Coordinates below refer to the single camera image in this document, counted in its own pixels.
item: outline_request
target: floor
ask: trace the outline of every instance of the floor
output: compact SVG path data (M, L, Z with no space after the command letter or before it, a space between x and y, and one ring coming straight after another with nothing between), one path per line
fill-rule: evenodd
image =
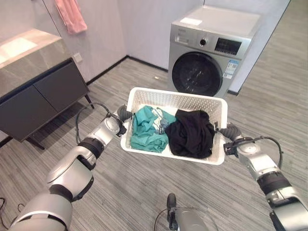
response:
M227 95L228 120L247 136L272 136L284 151L282 171L308 199L308 6L293 0L238 96ZM125 104L131 88L166 89L163 71L126 59L92 83L90 97L111 110ZM74 116L86 101L65 111L35 134L45 151L10 141L0 149L0 196L7 199L8 225L18 203L45 188L49 170L75 145ZM81 136L103 117L88 110L80 118ZM261 141L277 161L277 147ZM180 206L209 211L220 231L273 231L262 191L235 157L211 166L123 151L112 140L94 169L94 185L74 203L71 230L149 231L170 192ZM167 230L165 217L158 231Z

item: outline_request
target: clothes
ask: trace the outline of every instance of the clothes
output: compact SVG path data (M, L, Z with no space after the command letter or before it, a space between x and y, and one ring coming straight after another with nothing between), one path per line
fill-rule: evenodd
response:
M130 138L131 147L161 153L168 144L168 137L163 131L163 125L159 123L161 120L168 124L176 121L174 116L159 108L153 109L150 106L144 106L137 111L133 118L133 131Z
M87 30L77 0L55 0L55 3L69 34Z
M165 133L174 155L203 159L212 154L214 127L204 111L178 110L177 121L170 124Z

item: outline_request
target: pink towel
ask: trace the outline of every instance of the pink towel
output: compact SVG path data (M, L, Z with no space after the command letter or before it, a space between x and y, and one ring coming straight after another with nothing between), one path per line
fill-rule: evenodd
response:
M69 34L77 34L88 28L76 0L55 0L55 3Z

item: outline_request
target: dark gray cabinet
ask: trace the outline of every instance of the dark gray cabinet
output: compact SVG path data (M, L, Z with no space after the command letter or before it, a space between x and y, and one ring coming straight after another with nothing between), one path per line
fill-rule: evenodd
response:
M88 92L75 63L69 63L34 84L56 109L62 111Z
M72 59L68 59L0 98L0 130L18 141L85 96L89 89Z
M23 141L55 115L56 110L30 86L0 105L0 130Z

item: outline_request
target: cabinet drawer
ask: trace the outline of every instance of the cabinet drawer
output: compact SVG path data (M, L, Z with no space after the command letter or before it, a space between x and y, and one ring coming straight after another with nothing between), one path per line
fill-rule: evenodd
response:
M74 62L54 71L34 86L58 112L89 91Z
M35 87L30 86L0 104L0 130L23 141L56 114Z

